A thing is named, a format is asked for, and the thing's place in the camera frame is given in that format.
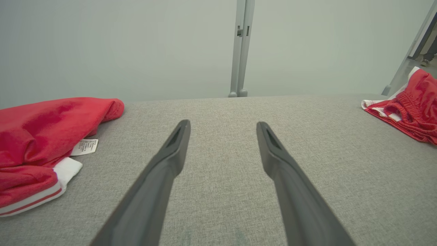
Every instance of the red clothing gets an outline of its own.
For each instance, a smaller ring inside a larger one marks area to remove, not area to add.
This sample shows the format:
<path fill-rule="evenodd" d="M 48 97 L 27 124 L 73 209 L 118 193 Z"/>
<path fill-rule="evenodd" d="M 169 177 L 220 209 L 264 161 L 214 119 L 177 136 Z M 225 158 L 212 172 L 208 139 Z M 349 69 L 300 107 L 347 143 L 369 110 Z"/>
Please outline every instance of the red clothing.
<path fill-rule="evenodd" d="M 9 208 L 19 209 L 13 204 L 31 196 L 40 200 L 59 193 L 52 168 L 70 156 L 80 140 L 96 134 L 101 122 L 120 117 L 123 110 L 118 99 L 98 98 L 67 98 L 0 110 L 0 216 L 7 216 Z"/>
<path fill-rule="evenodd" d="M 363 108 L 410 137 L 437 145 L 437 80 L 422 69 L 412 73 L 405 90 L 395 98 L 364 100 Z"/>

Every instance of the gray table surface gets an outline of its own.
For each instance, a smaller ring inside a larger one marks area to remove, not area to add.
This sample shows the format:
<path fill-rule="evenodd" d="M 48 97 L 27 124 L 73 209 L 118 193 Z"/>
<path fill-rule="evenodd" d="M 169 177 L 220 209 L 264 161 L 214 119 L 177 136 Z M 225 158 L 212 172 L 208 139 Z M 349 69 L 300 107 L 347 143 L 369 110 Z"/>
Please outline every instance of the gray table surface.
<path fill-rule="evenodd" d="M 61 197 L 0 218 L 0 245 L 87 245 L 181 119 L 191 121 L 161 245 L 284 245 L 256 123 L 267 122 L 357 244 L 437 242 L 437 149 L 360 108 L 380 95 L 126 103 Z"/>

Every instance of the white stripe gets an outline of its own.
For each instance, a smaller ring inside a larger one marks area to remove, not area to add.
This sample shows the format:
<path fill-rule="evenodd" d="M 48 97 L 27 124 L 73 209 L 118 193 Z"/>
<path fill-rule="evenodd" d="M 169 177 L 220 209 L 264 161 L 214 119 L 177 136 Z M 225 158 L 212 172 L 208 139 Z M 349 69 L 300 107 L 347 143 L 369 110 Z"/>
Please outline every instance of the white stripe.
<path fill-rule="evenodd" d="M 21 201 L 19 201 L 19 202 L 14 203 L 14 204 L 11 204 L 11 205 L 8 205 L 8 206 L 6 206 L 6 207 L 2 207 L 2 208 L 0 208 L 0 214 L 2 214 L 2 213 L 7 213 L 7 212 L 12 211 L 12 210 L 15 210 L 15 209 L 17 209 L 17 208 L 20 208 L 20 207 L 26 206 L 27 204 L 31 204 L 31 203 L 33 203 L 33 202 L 39 200 L 39 199 L 42 199 L 42 198 L 44 198 L 44 197 L 46 197 L 46 196 L 48 196 L 48 195 L 51 195 L 51 194 L 55 193 L 55 192 L 58 191 L 59 189 L 61 189 L 61 184 L 60 184 L 59 181 L 58 181 L 55 185 L 53 185 L 52 187 L 50 187 L 50 188 L 48 188 L 48 189 L 46 189 L 46 190 L 43 190 L 43 191 L 41 191 L 41 192 L 38 192 L 38 193 L 36 193 L 35 195 L 30 196 L 30 197 L 28 197 L 28 198 L 26 198 L 26 199 L 23 199 L 23 200 L 21 200 Z M 11 216 L 11 215 L 12 215 L 12 214 L 5 214 L 5 215 L 2 215 L 1 217 L 4 217 L 4 216 Z"/>
<path fill-rule="evenodd" d="M 54 186 L 52 186 L 46 190 L 43 190 L 41 192 L 38 192 L 35 195 L 30 196 L 26 199 L 23 199 L 19 202 L 16 202 L 16 203 L 8 205 L 6 207 L 0 208 L 0 214 L 7 213 L 9 211 L 18 209 L 20 207 L 26 206 L 27 204 L 31 204 L 35 201 L 38 201 L 39 199 L 42 199 L 46 196 L 49 196 L 53 193 L 56 193 L 59 189 L 62 189 L 61 192 L 59 192 L 58 194 L 56 194 L 52 197 L 49 197 L 45 200 L 42 200 L 34 205 L 31 205 L 27 208 L 18 210 L 14 213 L 11 213 L 11 214 L 1 215 L 0 217 L 7 217 L 7 216 L 19 214 L 21 212 L 27 211 L 29 209 L 37 207 L 41 204 L 44 204 L 48 201 L 51 201 L 51 200 L 61 196 L 62 194 L 64 194 L 64 192 L 67 188 L 67 183 L 71 180 L 71 178 L 73 178 L 80 171 L 82 166 L 83 166 L 82 163 L 75 161 L 75 160 L 71 159 L 70 157 L 65 157 L 58 164 L 56 164 L 56 166 L 53 168 L 53 171 L 56 173 L 56 175 L 58 177 L 58 182 Z"/>
<path fill-rule="evenodd" d="M 394 119 L 396 122 L 402 120 L 402 118 L 401 118 L 399 115 L 394 114 L 394 113 L 393 113 L 393 114 L 390 114 L 389 117 L 392 118 L 392 119 Z"/>
<path fill-rule="evenodd" d="M 379 116 L 381 117 L 387 117 L 387 115 L 384 113 L 384 108 L 371 108 L 372 110 L 379 113 Z"/>
<path fill-rule="evenodd" d="M 389 97 L 389 100 L 394 99 L 399 93 L 403 92 L 405 90 L 405 88 L 407 88 L 407 85 L 409 83 L 409 80 L 411 79 L 411 76 L 417 72 L 420 68 L 418 67 L 413 67 L 413 69 L 411 70 L 411 72 L 408 74 L 408 81 L 407 83 L 405 83 L 405 85 L 403 85 L 397 92 L 395 92 L 391 97 Z"/>
<path fill-rule="evenodd" d="M 366 109 L 368 106 L 378 103 L 378 102 L 383 102 L 384 100 L 363 100 L 361 101 L 361 108 Z"/>

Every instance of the white wall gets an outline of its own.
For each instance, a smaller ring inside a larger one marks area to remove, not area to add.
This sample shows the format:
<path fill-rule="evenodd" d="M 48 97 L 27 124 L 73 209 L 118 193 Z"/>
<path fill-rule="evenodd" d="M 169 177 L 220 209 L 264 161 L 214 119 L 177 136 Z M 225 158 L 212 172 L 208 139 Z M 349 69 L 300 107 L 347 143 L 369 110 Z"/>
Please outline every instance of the white wall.
<path fill-rule="evenodd" d="M 233 0 L 0 0 L 0 109 L 226 97 Z"/>
<path fill-rule="evenodd" d="M 392 81 L 434 0 L 259 0 L 249 96 L 375 93 Z"/>

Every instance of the metal stand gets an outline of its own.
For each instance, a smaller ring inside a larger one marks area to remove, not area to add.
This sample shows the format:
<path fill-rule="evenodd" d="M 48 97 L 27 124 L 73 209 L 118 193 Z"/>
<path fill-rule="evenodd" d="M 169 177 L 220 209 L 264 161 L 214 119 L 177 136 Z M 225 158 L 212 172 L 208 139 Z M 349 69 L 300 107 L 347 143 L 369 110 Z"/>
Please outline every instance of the metal stand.
<path fill-rule="evenodd" d="M 228 97 L 247 97 L 247 90 L 243 85 L 254 9 L 255 0 L 237 0 L 231 92 Z"/>

